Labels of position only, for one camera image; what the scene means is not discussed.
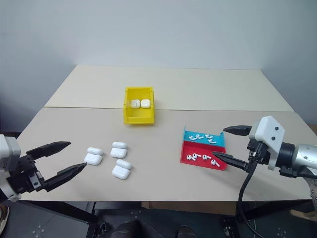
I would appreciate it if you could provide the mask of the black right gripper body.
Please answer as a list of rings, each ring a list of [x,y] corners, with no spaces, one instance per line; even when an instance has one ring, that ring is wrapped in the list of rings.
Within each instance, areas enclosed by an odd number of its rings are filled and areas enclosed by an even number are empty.
[[[248,157],[249,162],[245,167],[245,171],[249,172],[255,163],[268,165],[270,153],[268,152],[268,146],[266,144],[256,140],[250,140],[247,149],[250,152]]]

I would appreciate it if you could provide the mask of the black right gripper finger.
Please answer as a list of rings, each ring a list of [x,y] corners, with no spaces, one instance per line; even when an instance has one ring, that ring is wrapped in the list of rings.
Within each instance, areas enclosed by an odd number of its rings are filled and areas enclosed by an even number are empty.
[[[223,131],[234,134],[234,135],[247,136],[247,135],[249,135],[251,129],[252,129],[252,126],[235,125],[235,126],[226,127],[223,129]]]
[[[234,167],[242,169],[244,171],[246,170],[246,167],[248,165],[247,162],[239,160],[239,159],[236,159],[232,155],[228,155],[228,154],[223,153],[223,152],[213,151],[212,154],[214,156],[216,156],[218,159],[220,159],[223,162],[227,163],[228,165],[234,166]]]

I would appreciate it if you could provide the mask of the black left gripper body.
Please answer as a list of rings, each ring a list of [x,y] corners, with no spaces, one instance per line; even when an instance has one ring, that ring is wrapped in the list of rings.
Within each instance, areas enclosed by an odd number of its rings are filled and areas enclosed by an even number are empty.
[[[35,160],[39,157],[26,155],[18,159],[17,167],[10,171],[8,182],[17,193],[46,190],[46,182],[36,167]]]

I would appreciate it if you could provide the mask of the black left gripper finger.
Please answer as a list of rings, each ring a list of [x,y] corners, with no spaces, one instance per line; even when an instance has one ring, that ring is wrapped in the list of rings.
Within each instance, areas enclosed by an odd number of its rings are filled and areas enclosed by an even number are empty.
[[[67,183],[78,175],[86,166],[87,163],[81,163],[59,171],[56,176],[44,181],[44,190],[49,192],[64,183]]]
[[[46,144],[35,149],[26,152],[28,156],[31,156],[33,160],[39,159],[41,157],[49,157],[56,154],[69,146],[71,142],[68,141],[57,141],[50,144]]]

